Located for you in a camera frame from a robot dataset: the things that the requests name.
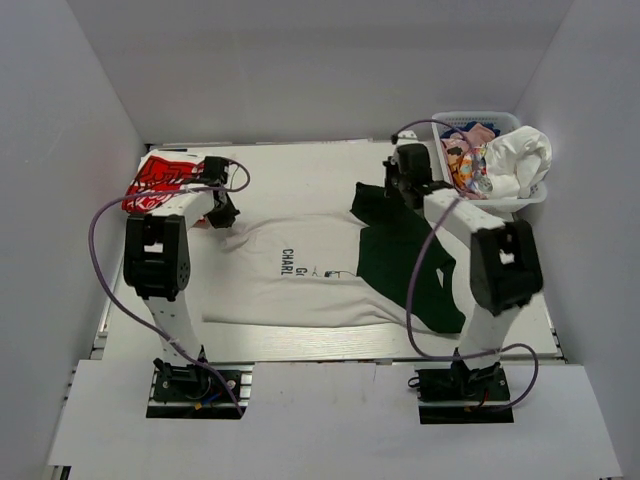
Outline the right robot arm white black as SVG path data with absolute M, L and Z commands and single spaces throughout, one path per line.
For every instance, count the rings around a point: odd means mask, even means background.
M 423 358 L 463 365 L 468 371 L 492 369 L 501 353 L 516 348 L 504 340 L 520 311 L 542 290 L 543 275 L 532 228 L 524 220 L 507 222 L 465 199 L 452 185 L 432 178 L 429 152 L 416 140 L 392 137 L 394 151 L 383 163 L 385 192 L 401 197 L 431 225 L 409 280 L 406 328 Z M 420 268 L 438 230 L 454 235 L 469 250 L 468 277 L 475 300 L 468 326 L 454 353 L 433 356 L 417 347 L 411 326 Z

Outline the pink orange print t-shirt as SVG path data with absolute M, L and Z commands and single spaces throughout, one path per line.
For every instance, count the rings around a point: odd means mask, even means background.
M 487 176 L 485 155 L 488 144 L 496 137 L 481 125 L 467 133 L 460 131 L 463 134 L 448 130 L 440 140 L 453 185 L 471 198 L 487 199 L 493 186 Z

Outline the white colourful print t-shirt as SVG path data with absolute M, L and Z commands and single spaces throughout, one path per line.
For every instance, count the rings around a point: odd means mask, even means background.
M 491 141 L 485 155 L 493 190 L 487 200 L 525 198 L 552 163 L 552 146 L 541 131 L 522 126 Z

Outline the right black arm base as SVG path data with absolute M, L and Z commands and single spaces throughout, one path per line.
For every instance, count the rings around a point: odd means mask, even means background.
M 407 382 L 418 397 L 421 425 L 511 424 L 511 394 L 499 364 L 469 371 L 465 365 L 419 369 Z

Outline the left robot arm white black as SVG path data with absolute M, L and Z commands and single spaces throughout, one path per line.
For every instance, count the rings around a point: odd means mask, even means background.
M 231 227 L 239 215 L 227 188 L 232 161 L 206 156 L 196 165 L 169 162 L 160 177 L 136 185 L 134 199 L 123 202 L 126 222 L 124 280 L 143 300 L 161 340 L 163 361 L 188 363 L 175 350 L 206 361 L 193 328 L 185 290 L 191 276 L 188 231 L 206 221 Z

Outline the white green Charlie Brown t-shirt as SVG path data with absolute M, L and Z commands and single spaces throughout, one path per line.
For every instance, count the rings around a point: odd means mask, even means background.
M 198 282 L 208 323 L 293 328 L 406 327 L 409 280 L 431 226 L 383 188 L 357 183 L 335 208 L 249 216 L 216 231 Z M 428 248 L 413 300 L 419 333 L 459 334 L 456 260 Z

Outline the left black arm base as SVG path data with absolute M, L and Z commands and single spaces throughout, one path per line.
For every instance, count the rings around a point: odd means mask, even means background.
M 250 397 L 252 368 L 223 366 L 221 381 L 211 372 L 194 365 L 173 366 L 154 360 L 154 375 L 147 403 L 148 419 L 239 420 L 228 390 L 242 411 Z

